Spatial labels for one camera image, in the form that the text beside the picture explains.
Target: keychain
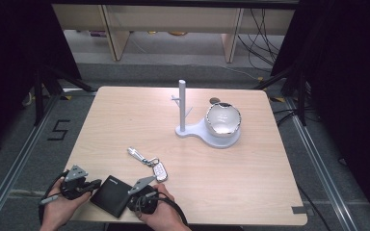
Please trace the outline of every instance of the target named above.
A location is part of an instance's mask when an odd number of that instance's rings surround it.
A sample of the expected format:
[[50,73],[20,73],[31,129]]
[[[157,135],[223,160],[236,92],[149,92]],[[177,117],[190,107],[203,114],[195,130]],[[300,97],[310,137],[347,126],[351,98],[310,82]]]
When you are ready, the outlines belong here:
[[133,156],[135,159],[139,160],[143,165],[147,165],[148,167],[152,167],[154,174],[157,176],[158,182],[163,182],[168,179],[167,171],[164,168],[162,162],[159,161],[158,158],[154,157],[151,160],[147,160],[143,155],[140,154],[136,149],[133,147],[127,148],[128,154]]

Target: light wood tabletop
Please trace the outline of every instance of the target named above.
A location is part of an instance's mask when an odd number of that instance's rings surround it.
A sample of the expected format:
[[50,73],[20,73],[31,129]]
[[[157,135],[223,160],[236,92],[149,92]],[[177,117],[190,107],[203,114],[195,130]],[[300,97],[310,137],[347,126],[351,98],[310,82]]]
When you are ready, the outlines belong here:
[[[180,138],[176,88],[102,87],[87,115],[66,168],[78,165],[88,181],[109,175],[134,185],[152,168],[127,153],[136,148],[158,157],[169,178],[164,184],[189,223],[227,225],[305,225],[306,214],[267,95],[261,90],[186,89],[187,124],[198,123],[212,97],[241,114],[241,136],[229,148],[199,138]],[[87,202],[73,219],[140,222],[126,209],[117,219]]]

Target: gray carpet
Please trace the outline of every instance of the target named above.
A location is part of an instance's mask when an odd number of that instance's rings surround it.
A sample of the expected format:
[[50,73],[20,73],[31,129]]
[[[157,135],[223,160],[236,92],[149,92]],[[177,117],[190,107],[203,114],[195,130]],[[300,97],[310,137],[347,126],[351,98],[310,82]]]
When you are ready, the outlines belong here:
[[[251,89],[258,83],[255,78],[264,77],[265,80],[269,78],[268,72],[253,68],[229,70],[216,66],[79,64],[79,69],[85,83],[96,88],[101,86],[177,87],[177,80],[185,79],[189,88]],[[62,84],[65,88],[72,87],[65,82]],[[266,92],[271,97],[280,96],[281,86],[282,81],[268,87]],[[69,100],[57,102],[38,143],[14,185],[14,189],[32,192],[46,190],[53,178],[65,168],[68,156],[93,99],[94,96],[74,95]],[[271,106],[274,112],[286,109],[286,104],[282,102],[271,102]],[[34,113],[34,105],[20,111],[13,120],[12,126],[8,128],[5,136],[0,140],[2,145],[0,150],[0,183],[32,129]],[[281,119],[286,114],[275,114],[275,120]],[[311,112],[306,113],[306,116],[313,120],[317,119],[317,115]],[[62,141],[49,141],[50,138],[61,136],[59,133],[52,132],[59,119],[69,120],[69,122],[61,123],[58,127],[67,129],[66,136]],[[307,129],[317,144],[323,160],[327,163],[339,191],[348,202],[359,230],[370,230],[370,205],[351,172],[337,162],[339,153],[323,124],[308,119]],[[291,118],[280,124],[279,131],[298,184],[314,202],[330,229],[342,230]],[[303,227],[254,226],[244,227],[244,230],[327,230],[320,216],[315,213],[303,195],[302,199],[309,212],[307,225]],[[38,198],[11,195],[0,213],[0,230],[38,230],[40,227],[38,201]],[[62,230],[103,229],[104,224],[102,223],[78,221],[71,221],[62,228]]]

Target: human hand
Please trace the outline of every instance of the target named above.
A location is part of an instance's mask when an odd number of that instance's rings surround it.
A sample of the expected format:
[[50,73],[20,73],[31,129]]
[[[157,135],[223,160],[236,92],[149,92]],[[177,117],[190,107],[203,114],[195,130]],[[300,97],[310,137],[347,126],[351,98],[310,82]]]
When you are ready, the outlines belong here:
[[91,192],[86,192],[76,199],[68,200],[60,193],[62,182],[63,179],[59,179],[49,193],[49,196],[58,193],[59,197],[45,205],[40,231],[58,230],[71,219],[77,208],[84,204],[92,195]]
[[[153,186],[160,194],[160,197],[165,197],[164,194],[172,201],[174,201],[173,195],[171,195],[164,184],[158,184]],[[155,209],[155,212],[151,215],[141,214],[139,220],[146,223],[155,231],[190,231],[191,229],[187,227],[181,220],[179,214],[175,209],[165,203],[164,201],[159,200],[158,206]]]

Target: black card holder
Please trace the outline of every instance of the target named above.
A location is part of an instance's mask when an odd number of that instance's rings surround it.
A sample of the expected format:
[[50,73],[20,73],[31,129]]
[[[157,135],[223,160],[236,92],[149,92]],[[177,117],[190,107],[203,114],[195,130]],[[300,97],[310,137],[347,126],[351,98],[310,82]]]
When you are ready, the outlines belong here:
[[131,186],[110,175],[92,196],[91,202],[119,218],[131,197],[128,194],[131,188]]

